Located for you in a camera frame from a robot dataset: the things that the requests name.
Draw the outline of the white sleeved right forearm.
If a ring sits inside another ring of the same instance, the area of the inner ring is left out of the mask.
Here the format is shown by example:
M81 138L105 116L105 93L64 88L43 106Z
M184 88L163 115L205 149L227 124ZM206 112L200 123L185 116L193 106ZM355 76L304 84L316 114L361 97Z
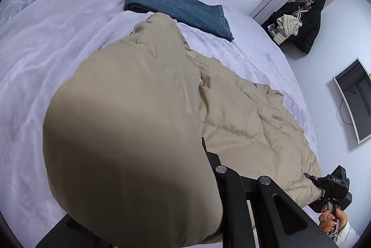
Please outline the white sleeved right forearm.
M339 248L352 248L360 236L351 227L350 223L347 222L341 232L338 233L338 239L336 245Z

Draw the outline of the person's right hand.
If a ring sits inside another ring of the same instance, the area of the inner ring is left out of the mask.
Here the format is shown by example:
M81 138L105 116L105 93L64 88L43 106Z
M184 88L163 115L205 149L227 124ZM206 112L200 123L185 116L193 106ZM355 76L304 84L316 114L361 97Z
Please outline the person's right hand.
M321 209L319 222L320 228L326 233L333 231L336 227L338 228L338 232L341 232L348 222L348 219L344 211L337 208L334 215L328 210L327 206L325 205Z

